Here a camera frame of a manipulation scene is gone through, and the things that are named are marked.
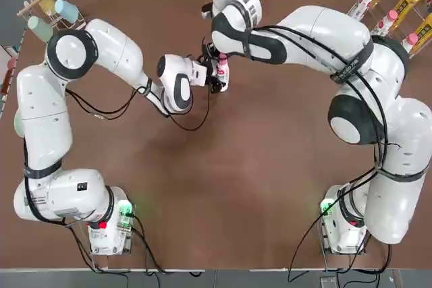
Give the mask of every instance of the black cable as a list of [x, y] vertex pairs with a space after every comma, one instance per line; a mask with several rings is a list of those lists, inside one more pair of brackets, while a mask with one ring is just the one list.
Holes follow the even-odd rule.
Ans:
[[361, 186], [367, 184], [368, 182], [370, 182], [375, 176], [377, 175], [377, 172], [374, 172], [368, 179], [366, 179], [364, 182], [358, 184], [358, 185], [354, 185], [352, 186], [349, 190], [345, 191], [342, 195], [340, 195], [339, 197], [336, 198], [336, 200], [334, 202], [332, 202], [318, 217], [317, 219], [315, 219], [313, 221], [313, 223], [310, 225], [310, 227], [307, 229], [307, 231], [304, 233], [302, 239], [300, 240], [300, 243], [297, 245], [296, 251], [294, 252], [294, 255], [292, 256], [291, 259], [291, 264], [290, 267], [288, 269], [288, 282], [292, 283], [293, 281], [295, 281], [296, 279], [300, 278], [302, 275], [305, 275], [308, 271], [304, 271], [301, 274], [295, 276], [293, 279], [290, 279], [290, 274], [292, 271], [292, 267], [294, 265], [294, 261], [296, 259], [298, 250], [300, 249], [300, 246], [302, 245], [304, 239], [306, 238], [306, 236], [309, 234], [309, 232], [311, 231], [311, 229], [315, 226], [315, 224], [317, 224], [317, 222], [320, 220], [321, 217], [324, 216], [324, 214], [330, 209], [332, 208], [334, 205], [336, 205], [343, 197], [345, 197], [347, 194], [349, 194], [350, 192], [353, 192], [354, 190], [356, 190], [357, 188], [360, 188]]
[[[95, 117], [101, 118], [101, 119], [108, 119], [110, 121], [120, 118], [121, 116], [124, 115], [124, 113], [128, 110], [130, 103], [132, 102], [132, 99], [134, 99], [134, 97], [136, 96], [137, 93], [139, 93], [139, 90], [142, 89], [146, 89], [146, 87], [141, 86], [138, 87], [137, 89], [132, 91], [132, 94], [130, 95], [129, 99], [118, 109], [115, 109], [113, 111], [103, 111], [101, 109], [96, 108], [95, 106], [93, 106], [92, 104], [90, 104], [87, 100], [85, 100], [84, 98], [82, 98], [79, 94], [77, 94], [76, 92], [70, 90], [70, 89], [66, 89], [65, 92], [67, 94], [69, 94], [82, 108], [82, 110], [84, 110], [86, 113], [90, 114], [90, 115], [94, 115]], [[93, 111], [90, 111], [89, 109], [87, 109], [86, 107], [84, 107], [84, 105], [80, 102], [80, 100], [85, 103], [88, 107], [90, 107]], [[114, 117], [110, 117], [110, 116], [106, 116], [106, 115], [113, 115], [116, 113], [121, 112], [119, 115], [116, 115]]]
[[379, 160], [381, 161], [381, 159], [383, 158], [383, 156], [381, 155], [381, 154], [382, 154], [382, 153], [381, 153], [381, 145], [379, 145], [379, 143], [380, 143], [380, 139], [379, 139], [379, 134], [378, 134], [378, 125], [377, 125], [377, 123], [375, 122], [375, 118], [374, 118], [374, 116], [373, 116], [373, 112], [372, 112], [372, 110], [370, 110], [370, 109], [367, 108], [367, 107], [368, 107], [367, 101], [366, 101], [366, 99], [363, 97], [363, 95], [360, 93], [360, 91], [359, 91], [356, 87], [354, 87], [354, 85], [353, 85], [349, 80], [346, 80], [346, 84], [349, 85], [349, 87], [351, 87], [351, 89], [352, 89], [352, 90], [357, 94], [357, 96], [359, 97], [359, 99], [360, 99], [360, 100], [365, 104], [365, 106], [366, 106], [367, 112], [368, 112], [369, 116], [371, 117], [373, 130], [374, 130], [374, 132], [375, 132], [376, 140], [377, 140], [377, 143], [378, 143], [378, 155], [379, 155]]
[[[324, 44], [322, 44], [322, 43], [316, 41], [315, 39], [313, 39], [313, 38], [311, 38], [311, 37], [309, 37], [309, 36], [307, 36], [307, 35], [305, 35], [305, 34], [303, 34], [303, 33], [301, 33], [301, 32], [298, 32], [298, 31], [296, 31], [296, 30], [293, 30], [293, 29], [291, 29], [291, 28], [286, 28], [285, 26], [272, 25], [272, 26], [265, 26], [264, 28], [255, 28], [255, 30], [266, 30], [266, 31], [272, 31], [272, 32], [275, 33], [276, 35], [279, 35], [279, 36], [281, 36], [281, 37], [284, 37], [285, 39], [288, 39], [290, 42], [292, 42], [292, 40], [289, 39], [287, 36], [285, 36], [285, 35], [283, 35], [283, 34], [280, 34], [280, 33], [276, 33], [274, 30], [270, 30], [269, 28], [279, 28], [279, 29], [282, 29], [282, 30], [287, 30], [287, 31], [289, 31], [289, 32], [291, 32], [291, 33], [293, 33], [293, 34], [297, 34], [298, 36], [303, 37], [303, 38], [305, 38], [305, 39], [311, 41], [312, 43], [316, 44], [317, 46], [321, 47], [322, 49], [325, 49], [327, 52], [329, 52], [330, 54], [332, 54], [334, 57], [337, 57], [337, 58], [338, 58], [342, 63], [344, 63], [344, 64], [348, 64], [348, 62], [347, 62], [347, 61], [346, 61], [342, 56], [340, 56], [338, 53], [336, 53], [334, 50], [328, 48], [327, 46], [325, 46]], [[310, 53], [309, 51], [304, 51], [304, 52], [305, 52], [306, 54], [310, 55], [312, 58], [315, 58], [315, 56], [314, 56], [314, 55], [311, 55], [311, 53]], [[376, 137], [377, 137], [377, 144], [378, 144], [378, 150], [379, 150], [379, 166], [381, 166], [381, 165], [384, 164], [384, 162], [385, 162], [385, 158], [386, 158], [386, 155], [387, 155], [387, 145], [388, 145], [387, 121], [385, 120], [385, 114], [384, 114], [384, 111], [383, 111], [383, 107], [382, 107], [381, 102], [380, 102], [378, 96], [376, 95], [375, 91], [371, 88], [371, 86], [370, 86], [369, 83], [368, 83], [368, 82], [363, 78], [363, 76], [360, 75], [357, 71], [356, 71], [356, 75], [359, 77], [359, 79], [362, 81], [362, 83], [363, 83], [363, 84], [368, 88], [369, 92], [372, 94], [372, 96], [373, 96], [375, 102], [377, 103], [377, 105], [378, 105], [378, 107], [379, 107], [380, 114], [381, 114], [381, 118], [382, 118], [382, 120], [383, 120], [384, 138], [385, 138], [385, 139], [384, 139], [384, 153], [381, 153], [381, 141], [380, 141], [380, 139], [379, 139], [379, 132], [378, 132], [378, 129], [377, 129], [377, 125], [376, 125], [376, 123], [375, 123], [375, 119], [373, 118], [373, 115], [372, 115], [373, 113], [372, 113], [371, 110], [369, 109], [369, 112], [370, 112], [370, 114], [371, 114], [371, 119], [372, 119], [372, 122], [373, 122], [374, 131], [375, 131], [375, 134], [376, 134]], [[353, 89], [353, 91], [355, 91], [355, 92], [357, 93], [358, 97], [359, 97], [359, 98], [361, 99], [361, 101], [366, 105], [366, 107], [368, 107], [367, 101], [366, 101], [365, 98], [362, 96], [362, 94], [358, 91], [358, 89], [355, 88], [355, 87], [354, 87], [350, 82], [347, 82], [347, 84], [348, 84], [348, 85]], [[373, 169], [374, 169], [374, 168], [368, 170], [366, 173], [362, 174], [361, 176], [357, 177], [356, 179], [353, 179], [352, 181], [350, 181], [350, 183], [357, 182], [359, 179], [363, 178], [364, 176], [366, 176], [367, 174], [369, 174], [370, 172], [372, 172]], [[304, 241], [305, 237], [307, 236], [307, 234], [308, 234], [308, 233], [311, 231], [311, 229], [313, 228], [313, 226], [314, 226], [314, 225], [318, 222], [318, 220], [319, 220], [319, 219], [320, 219], [320, 218], [321, 218], [321, 217], [322, 217], [322, 216], [327, 212], [327, 210], [329, 210], [331, 207], [333, 207], [333, 206], [334, 206], [334, 205], [335, 205], [335, 204], [336, 204], [336, 203], [337, 203], [341, 198], [343, 198], [345, 195], [349, 194], [350, 192], [353, 192], [355, 189], [359, 188], [360, 186], [362, 186], [362, 185], [364, 185], [364, 184], [370, 182], [370, 180], [372, 180], [376, 175], [377, 175], [377, 172], [374, 172], [374, 173], [373, 173], [373, 174], [372, 174], [372, 175], [371, 175], [371, 176], [370, 176], [366, 181], [360, 183], [359, 185], [354, 185], [354, 186], [351, 187], [348, 191], [344, 192], [341, 196], [339, 196], [339, 197], [336, 199], [335, 202], [333, 202], [330, 206], [328, 206], [328, 208], [327, 208], [324, 212], [322, 212], [322, 213], [318, 216], [318, 218], [317, 218], [317, 219], [312, 223], [312, 225], [308, 228], [308, 230], [306, 231], [306, 233], [303, 235], [302, 239], [300, 240], [300, 243], [297, 245], [296, 251], [294, 252], [294, 255], [293, 255], [293, 257], [292, 257], [292, 261], [291, 261], [291, 264], [290, 264], [290, 267], [289, 267], [289, 270], [288, 270], [288, 282], [289, 282], [289, 283], [292, 283], [292, 282], [295, 281], [296, 279], [298, 279], [298, 278], [300, 278], [301, 276], [303, 276], [303, 275], [305, 275], [306, 273], [308, 273], [308, 270], [307, 270], [307, 271], [304, 271], [304, 272], [300, 273], [299, 275], [295, 276], [295, 277], [292, 278], [292, 279], [290, 278], [290, 274], [291, 274], [291, 271], [292, 271], [292, 266], [293, 266], [293, 264], [294, 264], [295, 257], [296, 257], [296, 255], [297, 255], [297, 253], [298, 253], [298, 250], [299, 250], [299, 248], [300, 248], [302, 242]], [[354, 261], [355, 261], [357, 255], [358, 255], [358, 252], [359, 252], [359, 251], [357, 251], [356, 255], [354, 256], [354, 259], [353, 259], [353, 261], [351, 262], [351, 264], [350, 264], [350, 266], [348, 267], [348, 269], [345, 270], [345, 271], [342, 271], [341, 273], [348, 272], [348, 271], [352, 268], [352, 265], [354, 264]], [[385, 269], [388, 267], [389, 259], [390, 259], [390, 258], [391, 258], [391, 247], [389, 246], [389, 253], [388, 253], [388, 255], [387, 255], [387, 262], [385, 263], [384, 267], [381, 269], [382, 271], [385, 270]], [[367, 272], [367, 270], [364, 270], [364, 273], [372, 273], [372, 274], [376, 274], [376, 272]]]
[[87, 267], [93, 271], [94, 273], [100, 274], [100, 275], [116, 275], [116, 276], [121, 276], [126, 278], [126, 288], [129, 287], [129, 277], [126, 275], [127, 273], [130, 273], [130, 271], [106, 271], [106, 270], [102, 270], [101, 268], [99, 268], [97, 266], [97, 264], [94, 265], [94, 268], [91, 266], [90, 262], [88, 260], [92, 260], [90, 255], [88, 254], [88, 252], [85, 250], [82, 242], [80, 239], [78, 239], [78, 236], [76, 235], [75, 231], [71, 228], [68, 227], [68, 229], [72, 232], [72, 235], [74, 236], [75, 242], [78, 246], [78, 250], [80, 251], [81, 257], [83, 259], [83, 261], [85, 262], [85, 264], [87, 265]]
[[77, 94], [76, 92], [74, 92], [73, 90], [67, 89], [65, 90], [66, 93], [70, 94], [71, 96], [76, 96], [78, 97], [83, 103], [85, 103], [87, 106], [89, 106], [91, 109], [93, 109], [94, 111], [96, 111], [97, 113], [100, 114], [106, 114], [106, 115], [110, 115], [110, 114], [115, 114], [115, 113], [119, 113], [122, 109], [124, 109], [125, 107], [128, 106], [128, 104], [130, 103], [130, 101], [132, 101], [132, 99], [135, 97], [136, 93], [139, 90], [142, 89], [146, 89], [145, 87], [139, 87], [136, 90], [133, 89], [128, 101], [126, 101], [126, 103], [124, 103], [121, 107], [113, 110], [113, 111], [102, 111], [100, 109], [97, 109], [96, 107], [92, 106], [87, 100], [85, 100], [84, 98], [82, 98], [79, 94]]
[[156, 269], [165, 275], [170, 275], [171, 274], [170, 272], [166, 272], [164, 269], [162, 269], [162, 267], [159, 265], [159, 263], [157, 263], [155, 255], [153, 254], [152, 250], [150, 249], [149, 243], [147, 243], [146, 238], [139, 232], [139, 230], [137, 230], [136, 228], [133, 227], [132, 232], [137, 234], [137, 236], [143, 242], [144, 247], [148, 251], [148, 254], [150, 254], [151, 260], [153, 261], [153, 264], [155, 265]]
[[379, 270], [363, 270], [363, 269], [356, 269], [357, 272], [364, 273], [366, 275], [381, 275], [384, 273], [384, 271], [387, 270], [388, 266], [390, 265], [390, 261], [392, 261], [392, 245], [387, 244], [387, 258], [385, 260], [385, 264], [381, 267]]
[[[296, 35], [298, 35], [301, 38], [305, 38], [305, 39], [309, 40], [310, 42], [312, 42], [313, 44], [317, 45], [318, 47], [321, 47], [322, 49], [326, 50], [328, 53], [330, 53], [334, 57], [338, 58], [342, 63], [348, 64], [347, 60], [345, 60], [341, 55], [339, 55], [338, 53], [336, 53], [333, 49], [330, 49], [327, 45], [324, 45], [321, 42], [319, 42], [319, 41], [315, 40], [314, 38], [310, 37], [309, 35], [306, 35], [306, 34], [304, 34], [302, 32], [294, 30], [292, 28], [288, 28], [288, 27], [285, 27], [285, 26], [278, 26], [278, 25], [267, 25], [267, 26], [263, 26], [261, 28], [255, 28], [254, 30], [267, 30], [268, 31], [268, 28], [276, 28], [276, 29], [281, 29], [281, 30], [287, 30], [288, 32], [296, 34]], [[379, 112], [381, 114], [381, 118], [383, 120], [383, 128], [384, 128], [384, 130], [383, 130], [384, 131], [384, 152], [381, 155], [381, 146], [379, 144], [380, 140], [379, 140], [379, 134], [378, 134], [377, 125], [375, 123], [375, 119], [371, 115], [371, 120], [372, 120], [372, 123], [373, 123], [373, 126], [374, 126], [375, 134], [377, 135], [377, 143], [378, 143], [378, 151], [379, 151], [379, 165], [383, 165], [384, 162], [385, 162], [385, 158], [387, 156], [387, 145], [388, 145], [387, 121], [386, 121], [386, 118], [385, 118], [384, 109], [382, 107], [381, 101], [379, 100], [377, 94], [371, 88], [371, 85], [365, 80], [365, 78], [358, 71], [356, 71], [355, 74], [360, 79], [360, 81], [367, 87], [368, 91], [372, 94], [375, 102], [377, 103]], [[353, 89], [353, 91], [355, 91], [357, 93], [357, 95], [359, 95], [359, 98], [368, 107], [367, 101], [361, 96], [360, 92], [357, 89], [354, 89], [353, 85], [350, 82], [347, 82], [347, 84]]]
[[184, 130], [184, 131], [189, 131], [189, 132], [194, 132], [194, 131], [200, 129], [201, 126], [204, 125], [205, 121], [207, 120], [207, 116], [209, 116], [209, 112], [210, 112], [210, 85], [209, 85], [209, 91], [208, 91], [208, 94], [207, 94], [207, 112], [205, 113], [205, 116], [204, 116], [204, 118], [202, 119], [202, 121], [199, 123], [199, 125], [197, 125], [197, 126], [194, 127], [194, 128], [187, 128], [187, 127], [184, 127], [183, 125], [181, 125], [178, 121], [176, 121], [176, 120], [174, 119], [174, 117], [173, 117], [174, 114], [170, 113], [168, 116], [169, 116], [169, 118], [171, 118], [171, 120], [172, 120], [172, 121], [173, 121], [173, 122], [174, 122], [178, 127], [180, 127], [182, 130]]
[[161, 280], [159, 278], [159, 276], [157, 275], [156, 272], [149, 272], [145, 274], [148, 277], [152, 277], [152, 276], [156, 276], [156, 280], [157, 280], [157, 288], [161, 288]]
[[308, 49], [306, 49], [304, 46], [302, 46], [301, 44], [297, 43], [295, 40], [293, 40], [292, 38], [289, 38], [288, 36], [286, 36], [285, 34], [282, 34], [281, 32], [278, 32], [276, 30], [272, 30], [271, 27], [267, 27], [267, 26], [263, 26], [263, 27], [258, 27], [255, 28], [255, 30], [264, 30], [266, 32], [272, 32], [275, 35], [278, 35], [284, 39], [286, 39], [287, 41], [291, 42], [292, 44], [296, 45], [299, 49], [301, 49], [303, 52], [305, 52], [307, 55], [309, 55], [310, 57], [312, 57], [313, 59], [317, 59], [317, 57], [315, 56], [315, 54], [313, 54], [312, 52], [310, 52]]
[[321, 47], [323, 50], [326, 50], [328, 53], [339, 59], [343, 64], [348, 64], [348, 60], [345, 60], [339, 53], [334, 51], [333, 49], [330, 49], [327, 45], [315, 40], [313, 37], [306, 35], [302, 32], [299, 32], [293, 28], [289, 28], [286, 26], [279, 26], [279, 25], [266, 25], [263, 27], [254, 28], [254, 30], [261, 30], [263, 28], [274, 28], [279, 30], [287, 30], [288, 32], [291, 32], [292, 34], [295, 34], [297, 36], [300, 36], [302, 38], [307, 39], [308, 41], [312, 42], [313, 44], [317, 45], [318, 47]]
[[366, 171], [365, 173], [363, 173], [362, 175], [359, 175], [357, 178], [349, 181], [348, 183], [355, 183], [358, 180], [362, 179], [363, 177], [366, 177], [369, 173], [371, 173], [372, 171], [375, 170], [375, 167], [370, 168], [368, 171]]
[[[26, 139], [24, 139], [23, 142], [24, 142], [24, 165], [28, 166], [28, 151], [27, 151]], [[74, 236], [75, 242], [77, 243], [78, 249], [80, 251], [80, 254], [81, 254], [81, 257], [82, 257], [84, 263], [87, 265], [87, 267], [89, 267], [89, 269], [91, 269], [91, 271], [93, 271], [95, 273], [100, 273], [100, 274], [119, 275], [119, 276], [125, 277], [128, 280], [126, 288], [129, 287], [129, 278], [128, 278], [128, 276], [126, 276], [126, 273], [129, 273], [130, 271], [122, 271], [122, 272], [105, 271], [105, 270], [100, 269], [97, 265], [95, 265], [95, 268], [96, 268], [96, 270], [95, 270], [90, 265], [90, 263], [88, 263], [87, 259], [85, 258], [85, 256], [86, 256], [89, 260], [91, 260], [89, 254], [87, 253], [84, 246], [82, 245], [82, 242], [78, 239], [78, 236], [76, 235], [76, 233], [72, 229], [72, 227], [69, 227], [69, 225], [65, 223], [65, 219], [63, 218], [61, 222], [52, 221], [52, 220], [46, 219], [44, 216], [42, 216], [41, 212], [39, 212], [38, 208], [34, 205], [33, 199], [31, 197], [27, 175], [24, 175], [24, 186], [25, 186], [25, 191], [26, 191], [26, 199], [27, 199], [28, 207], [30, 208], [32, 214], [38, 220], [40, 220], [44, 223], [59, 225], [59, 226], [68, 228], [72, 232], [72, 235]]]
[[366, 88], [369, 90], [369, 92], [372, 94], [373, 99], [375, 100], [375, 102], [378, 105], [378, 109], [379, 112], [381, 114], [381, 118], [383, 120], [383, 128], [384, 128], [384, 152], [383, 152], [383, 156], [379, 156], [380, 159], [380, 167], [382, 167], [384, 165], [385, 162], [385, 158], [387, 157], [387, 146], [389, 144], [389, 138], [388, 138], [388, 130], [387, 130], [387, 119], [385, 118], [385, 113], [384, 113], [384, 108], [381, 104], [381, 101], [379, 100], [377, 94], [375, 93], [375, 91], [372, 89], [371, 85], [366, 81], [366, 79], [359, 74], [358, 71], [355, 72], [356, 76], [361, 80], [361, 82], [366, 86]]
[[194, 277], [194, 278], [198, 278], [198, 277], [201, 277], [201, 275], [202, 275], [202, 272], [198, 272], [198, 273], [193, 273], [192, 271], [190, 271], [189, 272], [189, 275], [191, 275], [192, 277]]
[[349, 284], [352, 284], [352, 283], [375, 283], [375, 282], [378, 282], [378, 285], [379, 285], [378, 280], [379, 280], [379, 275], [375, 275], [375, 279], [373, 279], [372, 281], [357, 281], [357, 280], [347, 281], [346, 283], [344, 283], [342, 288], [345, 288], [346, 286], [348, 286]]

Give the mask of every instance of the pink bottle cap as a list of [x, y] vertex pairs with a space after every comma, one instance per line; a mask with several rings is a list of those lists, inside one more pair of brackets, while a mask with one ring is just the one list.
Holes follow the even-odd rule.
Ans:
[[417, 36], [416, 33], [411, 33], [406, 38], [406, 41], [408, 42], [409, 45], [415, 45], [418, 40], [419, 40], [419, 37]]
[[387, 14], [387, 19], [392, 21], [392, 22], [397, 20], [398, 19], [398, 13], [396, 12], [396, 10], [389, 11], [389, 13]]

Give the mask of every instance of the green indicator light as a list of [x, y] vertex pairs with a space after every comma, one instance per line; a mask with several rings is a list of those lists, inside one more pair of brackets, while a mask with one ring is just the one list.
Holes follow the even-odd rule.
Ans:
[[320, 209], [321, 212], [323, 212], [323, 216], [329, 216], [331, 215], [331, 208], [330, 206], [334, 203], [335, 201], [333, 199], [330, 198], [326, 198], [324, 199], [321, 203], [320, 203]]

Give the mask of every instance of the label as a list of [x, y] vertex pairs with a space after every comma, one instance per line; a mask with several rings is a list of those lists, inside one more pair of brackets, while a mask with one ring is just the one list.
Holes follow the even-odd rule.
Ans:
[[425, 27], [423, 27], [419, 32], [417, 33], [418, 36], [418, 42], [431, 30], [431, 26], [429, 24], [426, 24]]
[[84, 191], [84, 190], [87, 190], [87, 183], [86, 183], [86, 182], [80, 182], [80, 183], [77, 183], [77, 185], [76, 185], [76, 190], [77, 190], [78, 192], [82, 192], [82, 191]]
[[55, 210], [54, 214], [56, 214], [59, 217], [69, 217], [69, 216], [75, 216], [78, 214], [77, 208], [65, 208], [61, 210]]
[[[34, 205], [42, 205], [47, 203], [46, 196], [32, 197], [32, 201]], [[24, 206], [28, 206], [27, 197], [24, 197]]]
[[223, 68], [217, 68], [217, 78], [220, 82], [223, 82], [224, 84], [227, 83], [227, 73], [226, 70]]
[[396, 13], [398, 13], [398, 15], [400, 15], [400, 13], [402, 13], [404, 11], [404, 9], [407, 7], [408, 7], [408, 2], [406, 0], [403, 0], [402, 3], [400, 4], [400, 6], [395, 9]]

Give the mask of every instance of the blue cup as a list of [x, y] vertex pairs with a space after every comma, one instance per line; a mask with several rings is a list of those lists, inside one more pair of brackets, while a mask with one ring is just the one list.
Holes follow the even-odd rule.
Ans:
[[76, 22], [80, 13], [75, 5], [64, 0], [56, 0], [54, 8], [61, 17], [71, 24]]

